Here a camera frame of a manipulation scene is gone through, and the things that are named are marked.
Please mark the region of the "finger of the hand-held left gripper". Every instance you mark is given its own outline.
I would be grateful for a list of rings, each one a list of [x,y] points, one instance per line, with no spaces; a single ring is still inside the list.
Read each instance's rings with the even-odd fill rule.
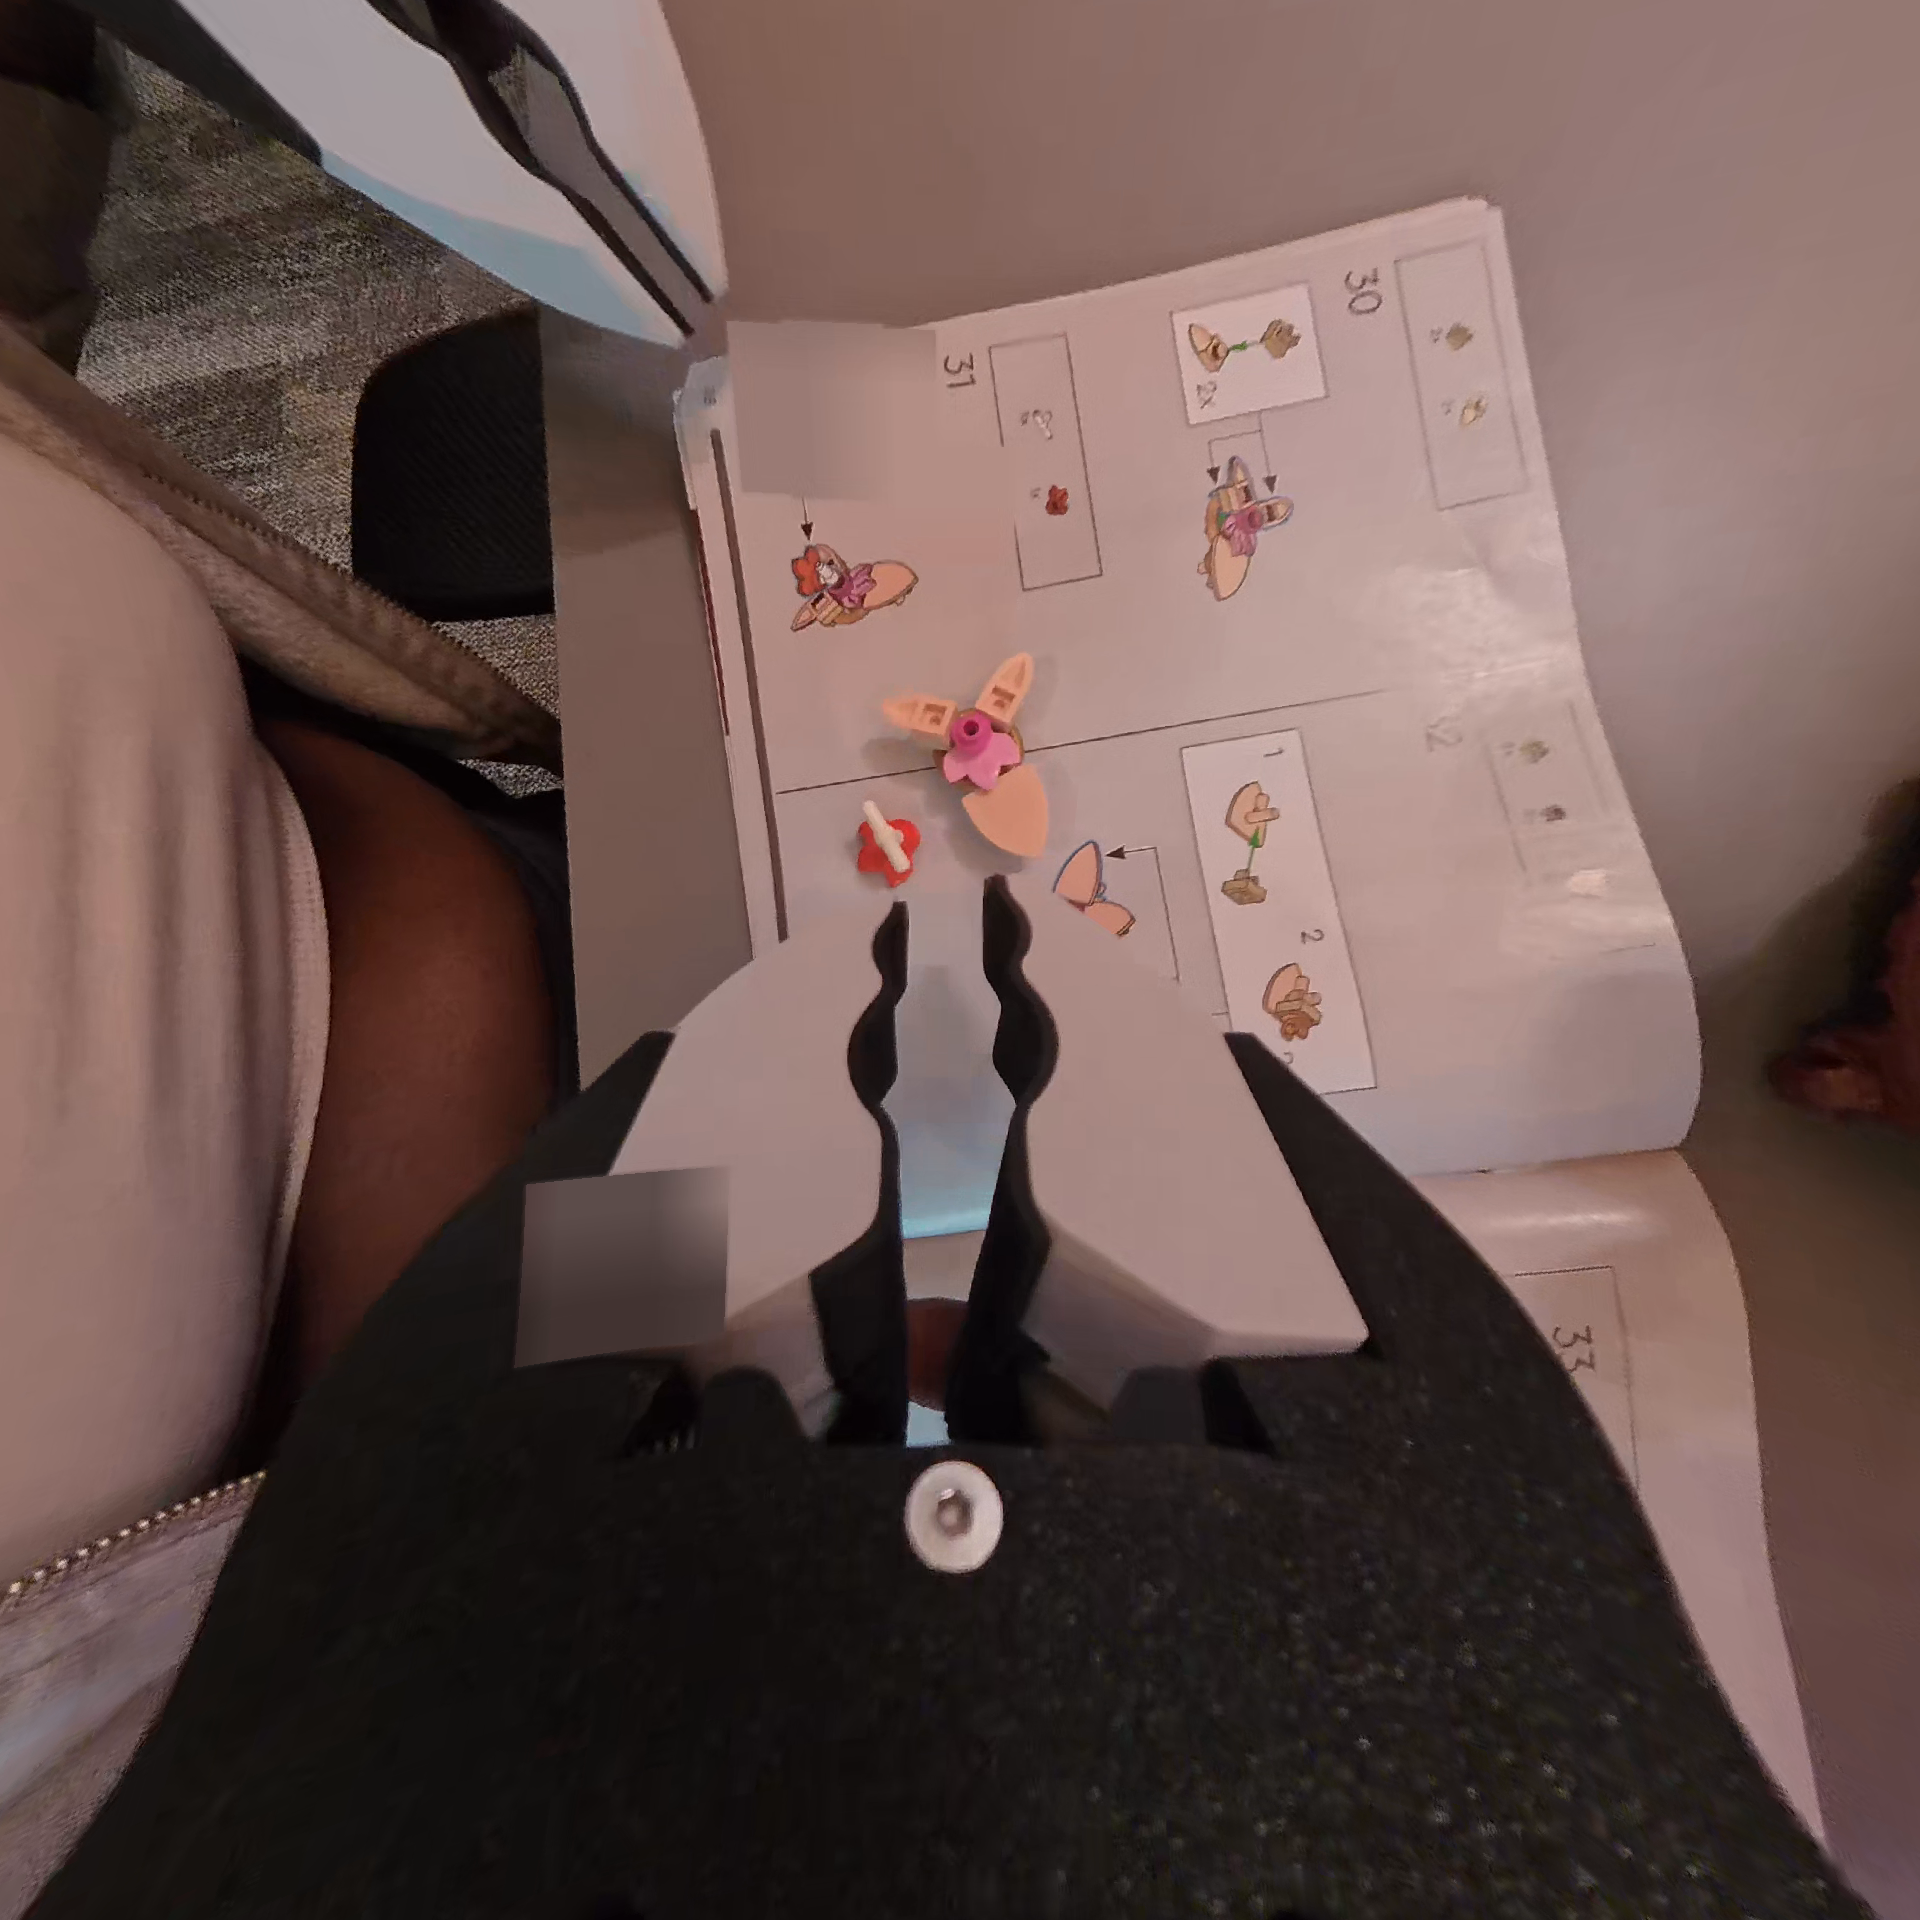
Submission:
[[[454,1],[450,65],[493,141],[648,305],[724,300],[708,143],[662,3]]]
[[[450,65],[452,3],[198,1],[197,23],[334,179],[530,300],[656,346],[700,336],[708,305],[648,305],[493,141]]]

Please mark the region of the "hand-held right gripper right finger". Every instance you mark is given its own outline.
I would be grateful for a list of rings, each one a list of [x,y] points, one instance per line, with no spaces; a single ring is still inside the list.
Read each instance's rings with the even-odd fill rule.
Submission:
[[[981,964],[1012,1115],[948,1363],[956,1439],[1033,1435],[1030,1379],[1351,1355],[1369,1326],[1227,1032],[1055,894],[993,877]]]

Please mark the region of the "dark brown object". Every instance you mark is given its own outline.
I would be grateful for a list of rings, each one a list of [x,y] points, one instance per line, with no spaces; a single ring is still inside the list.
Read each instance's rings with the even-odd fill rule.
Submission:
[[[1838,1003],[1768,1067],[1803,1111],[1919,1137],[1919,780],[1894,788],[1869,823],[1849,912]]]

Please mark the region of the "person's leg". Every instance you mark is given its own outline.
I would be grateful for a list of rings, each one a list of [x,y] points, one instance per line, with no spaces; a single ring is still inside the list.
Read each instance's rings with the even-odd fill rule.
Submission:
[[[567,1096],[565,799],[367,728],[264,708],[319,856],[324,1086],[245,1456]]]

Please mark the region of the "peach petal pink flower assembly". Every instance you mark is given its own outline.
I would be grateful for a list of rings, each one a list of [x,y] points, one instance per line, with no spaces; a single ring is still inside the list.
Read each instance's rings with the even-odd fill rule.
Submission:
[[[1033,681],[1033,656],[1018,652],[997,666],[973,703],[906,693],[882,704],[890,726],[937,749],[973,828],[1016,858],[1037,858],[1049,836],[1047,790],[1018,730]]]

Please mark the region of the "brick instruction booklet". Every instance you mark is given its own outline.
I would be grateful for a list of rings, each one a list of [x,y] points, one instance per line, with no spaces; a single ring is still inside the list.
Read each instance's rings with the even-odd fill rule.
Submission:
[[[1454,199],[933,327],[741,325],[677,402],[758,951],[1032,877],[1262,1040],[1560,1350],[1822,1836],[1748,1313],[1677,1146],[1694,982],[1576,631],[1502,212]],[[1037,858],[884,701],[1018,730]]]

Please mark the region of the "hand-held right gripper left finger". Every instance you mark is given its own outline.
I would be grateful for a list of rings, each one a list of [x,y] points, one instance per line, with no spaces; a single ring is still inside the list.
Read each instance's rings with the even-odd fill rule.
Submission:
[[[910,1417],[900,1071],[906,904],[865,904],[733,974],[675,1030],[613,1164],[648,1200],[634,1344],[696,1379],[772,1375],[805,1427]]]

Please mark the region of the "grey desk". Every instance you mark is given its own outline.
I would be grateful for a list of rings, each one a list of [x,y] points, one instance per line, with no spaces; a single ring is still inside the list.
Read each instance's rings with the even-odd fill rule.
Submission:
[[[1917,1144],[1791,1107],[1917,803],[1917,3],[669,3],[751,319],[1506,212],[1597,706],[1702,987],[1826,1836],[1917,1915]]]

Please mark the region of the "beige zip jacket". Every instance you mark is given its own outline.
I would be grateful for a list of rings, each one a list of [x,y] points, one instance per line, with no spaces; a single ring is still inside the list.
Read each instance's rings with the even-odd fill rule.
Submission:
[[[319,1123],[324,887],[257,726],[557,763],[501,673],[5,325],[5,1915],[171,1689]]]

